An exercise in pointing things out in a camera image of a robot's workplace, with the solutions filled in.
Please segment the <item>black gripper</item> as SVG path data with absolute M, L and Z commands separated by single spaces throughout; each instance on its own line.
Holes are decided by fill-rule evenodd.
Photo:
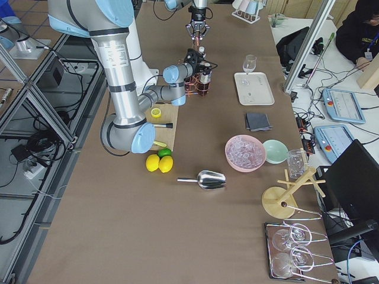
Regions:
M 195 41 L 197 38 L 197 33 L 200 34 L 200 41 L 204 39 L 207 33 L 210 30 L 210 26 L 206 24 L 206 19 L 210 20 L 212 17 L 207 18 L 207 11 L 211 11 L 210 8 L 197 8 L 197 7 L 189 7 L 188 12 L 191 13 L 191 21 L 185 27 L 188 31 L 189 36 L 192 41 Z
M 205 76 L 206 78 L 210 77 L 211 71 L 218 66 L 217 63 L 204 60 L 204 53 L 194 49 L 187 50 L 187 54 L 184 57 L 184 63 L 187 64 L 186 67 L 191 67 L 190 70 L 187 71 L 186 78 L 196 74 L 199 78 L 202 76 Z

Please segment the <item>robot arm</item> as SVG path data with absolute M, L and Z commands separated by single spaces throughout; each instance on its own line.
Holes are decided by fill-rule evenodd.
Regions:
M 185 80 L 216 67 L 199 51 L 188 49 L 182 63 L 164 69 L 165 86 L 148 85 L 153 75 L 141 58 L 133 1 L 49 1 L 48 8 L 51 28 L 90 38 L 94 45 L 115 108 L 100 134 L 112 149 L 149 151 L 156 131 L 145 111 L 159 101 L 183 105 Z
M 213 12 L 208 7 L 208 1 L 206 0 L 166 0 L 163 1 L 167 11 L 171 12 L 168 18 L 161 18 L 155 12 L 155 3 L 153 1 L 153 13 L 155 17 L 161 21 L 167 21 L 172 16 L 185 7 L 188 7 L 188 12 L 191 14 L 189 23 L 185 26 L 189 36 L 191 37 L 193 46 L 198 47 L 204 37 L 210 30 L 210 26 L 207 24 L 207 20 L 213 18 Z

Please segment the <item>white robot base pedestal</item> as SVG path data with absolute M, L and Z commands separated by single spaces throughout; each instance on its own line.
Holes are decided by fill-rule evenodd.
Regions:
M 126 38 L 126 44 L 129 53 L 129 59 L 133 72 L 134 81 L 136 83 L 137 94 L 140 95 L 147 86 L 157 84 L 158 69 L 150 69 L 144 62 L 142 51 L 140 48 L 139 35 L 136 27 L 136 18 L 140 11 L 142 1 L 130 1 L 132 4 L 133 23 L 129 26 L 129 35 Z

